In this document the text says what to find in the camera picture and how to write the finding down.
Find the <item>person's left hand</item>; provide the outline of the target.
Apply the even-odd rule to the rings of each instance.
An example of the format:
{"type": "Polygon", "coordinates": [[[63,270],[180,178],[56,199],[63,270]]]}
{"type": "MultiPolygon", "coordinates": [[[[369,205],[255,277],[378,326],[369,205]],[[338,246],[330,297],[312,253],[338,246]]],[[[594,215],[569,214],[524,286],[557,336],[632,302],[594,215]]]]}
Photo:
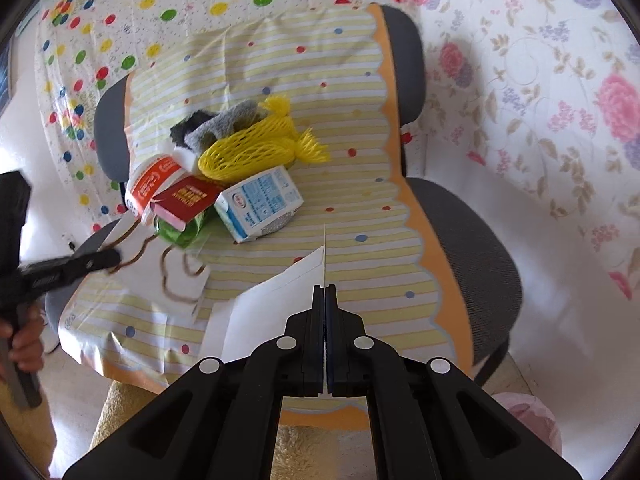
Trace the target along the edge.
{"type": "Polygon", "coordinates": [[[10,362],[25,373],[37,373],[43,369],[43,329],[44,321],[38,304],[32,304],[28,308],[27,323],[16,335],[10,323],[1,321],[1,338],[12,339],[10,362]]]}

